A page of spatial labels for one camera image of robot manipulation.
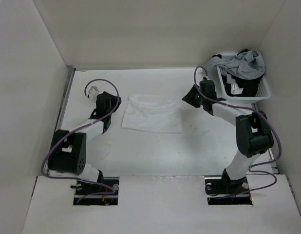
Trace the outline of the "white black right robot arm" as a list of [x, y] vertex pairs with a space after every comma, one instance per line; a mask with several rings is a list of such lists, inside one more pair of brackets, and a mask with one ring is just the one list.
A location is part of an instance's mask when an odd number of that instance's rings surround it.
[[193, 85], [182, 101], [219, 117], [235, 126], [237, 153], [224, 169], [219, 188], [224, 193], [234, 194], [246, 190], [246, 173], [250, 166], [274, 145], [265, 112], [248, 107], [237, 107], [217, 98], [214, 82], [203, 80]]

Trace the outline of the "white tank top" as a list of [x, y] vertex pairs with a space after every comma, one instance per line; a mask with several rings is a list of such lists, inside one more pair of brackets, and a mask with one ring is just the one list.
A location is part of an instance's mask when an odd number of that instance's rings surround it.
[[181, 134], [181, 102], [172, 97], [130, 95], [121, 127], [149, 133]]

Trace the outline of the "white plastic laundry basket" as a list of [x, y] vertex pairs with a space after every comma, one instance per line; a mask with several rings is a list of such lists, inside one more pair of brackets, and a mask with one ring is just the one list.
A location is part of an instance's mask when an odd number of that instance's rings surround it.
[[[226, 58], [226, 59], [228, 59], [228, 58], [231, 59], [234, 55], [237, 55], [237, 54], [217, 54], [217, 55], [214, 55], [214, 56], [218, 56], [220, 58], [223, 57], [223, 58]], [[225, 92], [224, 83], [223, 83], [222, 76], [221, 76], [221, 73], [220, 73], [220, 67], [216, 66], [212, 70], [216, 70], [216, 75], [218, 76], [218, 79], [219, 79], [219, 82], [220, 82], [223, 98], [227, 99], [231, 103], [252, 104], [252, 103], [256, 103], [260, 100], [270, 98], [270, 90], [269, 90], [266, 78], [264, 76], [263, 76], [261, 82], [258, 85], [258, 91], [257, 91], [257, 93], [254, 97], [230, 97]]]

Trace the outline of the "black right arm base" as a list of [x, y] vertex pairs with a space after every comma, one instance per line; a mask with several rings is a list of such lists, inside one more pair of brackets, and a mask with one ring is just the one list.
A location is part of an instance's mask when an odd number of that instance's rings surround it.
[[221, 177], [206, 177], [208, 205], [252, 205], [247, 178], [231, 180], [223, 171]]

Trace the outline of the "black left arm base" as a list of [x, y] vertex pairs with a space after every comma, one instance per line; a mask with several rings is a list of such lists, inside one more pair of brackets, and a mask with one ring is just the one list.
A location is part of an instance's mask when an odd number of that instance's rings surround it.
[[115, 192], [104, 186], [77, 181], [76, 185], [71, 185], [74, 190], [73, 205], [75, 206], [116, 206], [118, 205], [119, 177], [106, 177], [102, 181], [112, 187]]

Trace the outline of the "black tank top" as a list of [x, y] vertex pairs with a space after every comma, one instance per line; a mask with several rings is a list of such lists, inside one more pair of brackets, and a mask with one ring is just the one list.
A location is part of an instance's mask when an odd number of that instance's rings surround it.
[[231, 74], [224, 73], [224, 69], [220, 67], [220, 73], [224, 83], [225, 92], [230, 97], [254, 97], [258, 91], [258, 85], [263, 76], [254, 80], [245, 80], [235, 77]]

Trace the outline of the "grey tank top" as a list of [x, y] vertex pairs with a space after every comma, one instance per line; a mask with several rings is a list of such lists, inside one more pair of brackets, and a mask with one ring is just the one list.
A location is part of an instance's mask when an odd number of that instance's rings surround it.
[[245, 80], [254, 80], [265, 74], [265, 63], [260, 52], [250, 50], [234, 55], [232, 58], [214, 56], [203, 67], [210, 72], [214, 67], [224, 69], [224, 73]]

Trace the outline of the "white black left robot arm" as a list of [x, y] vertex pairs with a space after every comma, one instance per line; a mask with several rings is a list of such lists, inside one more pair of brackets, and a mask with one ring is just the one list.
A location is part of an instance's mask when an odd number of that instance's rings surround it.
[[111, 117], [121, 104], [121, 98], [108, 92], [89, 94], [95, 102], [95, 108], [81, 129], [66, 137], [50, 154], [47, 168], [52, 173], [63, 177], [76, 177], [88, 181], [87, 188], [92, 194], [99, 194], [104, 189], [104, 176], [101, 170], [87, 163], [87, 145], [90, 140], [107, 132]]

